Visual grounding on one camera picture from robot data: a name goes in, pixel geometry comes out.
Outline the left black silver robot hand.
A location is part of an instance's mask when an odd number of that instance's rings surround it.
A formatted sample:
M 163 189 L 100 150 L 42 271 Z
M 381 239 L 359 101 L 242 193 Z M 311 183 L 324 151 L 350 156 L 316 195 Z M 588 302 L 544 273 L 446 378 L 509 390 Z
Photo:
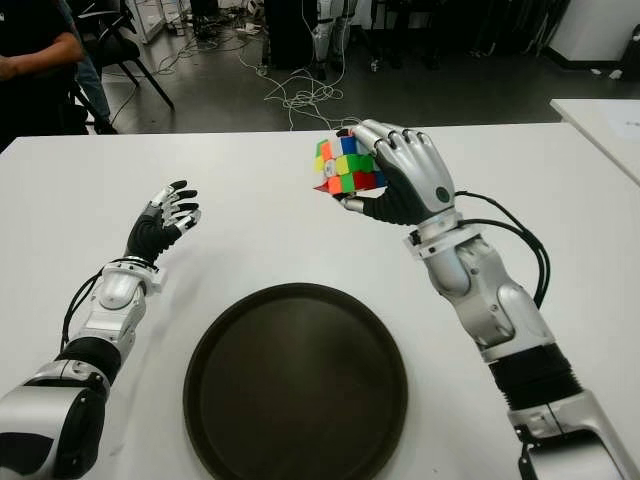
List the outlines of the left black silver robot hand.
M 127 239 L 125 256 L 154 264 L 164 251 L 195 227 L 201 218 L 198 192 L 186 180 L 164 186 L 152 196 Z

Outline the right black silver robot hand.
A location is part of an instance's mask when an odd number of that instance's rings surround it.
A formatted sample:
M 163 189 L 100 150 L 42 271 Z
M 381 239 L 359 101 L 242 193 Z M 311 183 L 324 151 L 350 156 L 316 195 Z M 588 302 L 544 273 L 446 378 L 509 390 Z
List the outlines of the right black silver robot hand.
M 345 209 L 390 224 L 419 225 L 455 206 L 454 182 L 428 135 L 372 119 L 352 133 L 374 156 L 387 184 L 375 198 L 336 194 Z

